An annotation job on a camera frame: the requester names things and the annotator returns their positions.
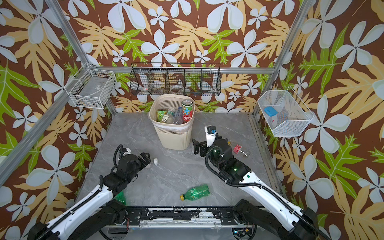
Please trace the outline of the clear bottle red label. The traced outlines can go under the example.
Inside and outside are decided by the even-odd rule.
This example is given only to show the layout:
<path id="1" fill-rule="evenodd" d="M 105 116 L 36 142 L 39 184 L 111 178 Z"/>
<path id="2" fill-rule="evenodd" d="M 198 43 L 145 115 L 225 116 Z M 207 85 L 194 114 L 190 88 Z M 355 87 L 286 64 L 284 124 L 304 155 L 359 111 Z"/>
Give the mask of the clear bottle red label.
<path id="1" fill-rule="evenodd" d="M 235 154 L 240 154 L 240 155 L 243 155 L 245 157 L 250 156 L 250 153 L 245 151 L 245 149 L 240 144 L 233 142 L 233 141 L 228 141 L 228 145 L 232 148 L 232 150 Z"/>

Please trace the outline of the dark green soda bottle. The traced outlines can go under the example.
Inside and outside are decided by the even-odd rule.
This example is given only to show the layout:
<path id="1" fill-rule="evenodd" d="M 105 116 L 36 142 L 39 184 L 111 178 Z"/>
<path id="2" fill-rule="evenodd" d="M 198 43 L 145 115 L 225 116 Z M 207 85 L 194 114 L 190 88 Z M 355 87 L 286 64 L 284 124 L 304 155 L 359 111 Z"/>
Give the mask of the dark green soda bottle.
<path id="1" fill-rule="evenodd" d="M 120 192 L 119 194 L 117 194 L 117 196 L 115 197 L 115 200 L 119 201 L 123 205 L 127 204 L 127 200 L 124 192 Z"/>

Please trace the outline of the green soda bottle yellow cap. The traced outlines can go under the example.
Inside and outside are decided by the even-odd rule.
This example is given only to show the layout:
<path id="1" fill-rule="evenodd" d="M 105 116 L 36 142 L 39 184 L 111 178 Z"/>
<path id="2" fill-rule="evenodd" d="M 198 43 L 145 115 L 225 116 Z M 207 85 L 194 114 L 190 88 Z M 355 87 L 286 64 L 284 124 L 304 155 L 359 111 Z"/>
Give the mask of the green soda bottle yellow cap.
<path id="1" fill-rule="evenodd" d="M 201 199 L 203 197 L 208 197 L 210 195 L 210 190 L 208 185 L 204 184 L 201 186 L 197 186 L 189 189 L 185 194 L 180 196 L 181 201 L 195 201 Z"/>

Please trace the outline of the green yellow juice bottle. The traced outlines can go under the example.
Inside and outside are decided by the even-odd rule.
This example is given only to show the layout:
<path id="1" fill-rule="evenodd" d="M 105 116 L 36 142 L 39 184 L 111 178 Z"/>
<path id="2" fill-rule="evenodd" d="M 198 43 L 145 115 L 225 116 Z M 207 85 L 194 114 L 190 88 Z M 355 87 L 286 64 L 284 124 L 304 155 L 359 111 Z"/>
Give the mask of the green yellow juice bottle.
<path id="1" fill-rule="evenodd" d="M 167 114 L 166 109 L 158 109 L 157 110 L 157 122 L 162 122 L 163 117 Z"/>

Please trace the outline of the clear blue cap water bottle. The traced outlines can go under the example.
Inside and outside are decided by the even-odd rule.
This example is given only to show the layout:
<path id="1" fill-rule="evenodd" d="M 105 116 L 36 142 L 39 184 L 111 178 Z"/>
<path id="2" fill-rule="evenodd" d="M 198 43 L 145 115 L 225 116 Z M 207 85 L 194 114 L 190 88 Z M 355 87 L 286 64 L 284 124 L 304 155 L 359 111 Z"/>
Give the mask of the clear blue cap water bottle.
<path id="1" fill-rule="evenodd" d="M 178 109 L 176 110 L 173 118 L 173 124 L 174 125 L 183 124 L 183 108 L 182 107 L 178 107 Z"/>

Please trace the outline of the white green label bottle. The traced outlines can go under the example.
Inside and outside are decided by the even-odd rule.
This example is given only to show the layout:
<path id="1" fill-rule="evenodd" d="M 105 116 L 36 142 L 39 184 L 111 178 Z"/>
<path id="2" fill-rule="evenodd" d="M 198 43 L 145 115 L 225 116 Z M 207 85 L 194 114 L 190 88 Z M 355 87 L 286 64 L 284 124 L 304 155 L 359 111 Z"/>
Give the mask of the white green label bottle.
<path id="1" fill-rule="evenodd" d="M 162 118 L 162 123 L 173 124 L 174 122 L 175 109 L 170 107 L 167 110 L 167 113 Z"/>

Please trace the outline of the red label drink bottle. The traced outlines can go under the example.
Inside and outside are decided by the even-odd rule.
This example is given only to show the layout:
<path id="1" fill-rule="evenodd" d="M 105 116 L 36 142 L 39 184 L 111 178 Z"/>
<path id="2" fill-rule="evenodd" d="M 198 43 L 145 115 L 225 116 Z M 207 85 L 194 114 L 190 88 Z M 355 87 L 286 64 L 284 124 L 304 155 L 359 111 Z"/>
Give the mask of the red label drink bottle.
<path id="1" fill-rule="evenodd" d="M 184 100 L 182 102 L 182 108 L 183 108 L 183 121 L 187 123 L 192 119 L 192 116 L 194 113 L 194 102 L 192 100 Z"/>

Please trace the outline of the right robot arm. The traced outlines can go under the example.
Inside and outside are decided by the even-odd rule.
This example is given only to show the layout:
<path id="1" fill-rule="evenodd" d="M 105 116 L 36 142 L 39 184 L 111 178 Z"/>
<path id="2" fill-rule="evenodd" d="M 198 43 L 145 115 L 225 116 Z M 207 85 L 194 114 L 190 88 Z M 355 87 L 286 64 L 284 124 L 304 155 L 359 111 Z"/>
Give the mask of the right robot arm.
<path id="1" fill-rule="evenodd" d="M 296 206 L 266 185 L 247 165 L 236 159 L 225 139 L 208 142 L 192 140 L 194 154 L 205 159 L 207 169 L 230 187 L 239 188 L 256 199 L 264 209 L 245 200 L 233 208 L 239 224 L 261 227 L 281 240 L 315 240 L 329 237 L 319 229 L 316 213 Z"/>

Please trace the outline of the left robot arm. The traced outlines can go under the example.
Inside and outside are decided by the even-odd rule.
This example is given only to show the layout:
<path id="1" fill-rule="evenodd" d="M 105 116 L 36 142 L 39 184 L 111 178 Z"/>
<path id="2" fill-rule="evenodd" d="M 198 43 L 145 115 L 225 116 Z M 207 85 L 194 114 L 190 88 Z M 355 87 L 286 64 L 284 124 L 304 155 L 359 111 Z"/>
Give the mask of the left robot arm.
<path id="1" fill-rule="evenodd" d="M 98 208 L 112 201 L 151 163 L 149 153 L 139 156 L 117 149 L 111 172 L 100 176 L 99 184 L 82 200 L 47 224 L 37 223 L 29 231 L 28 240 L 67 240 Z"/>

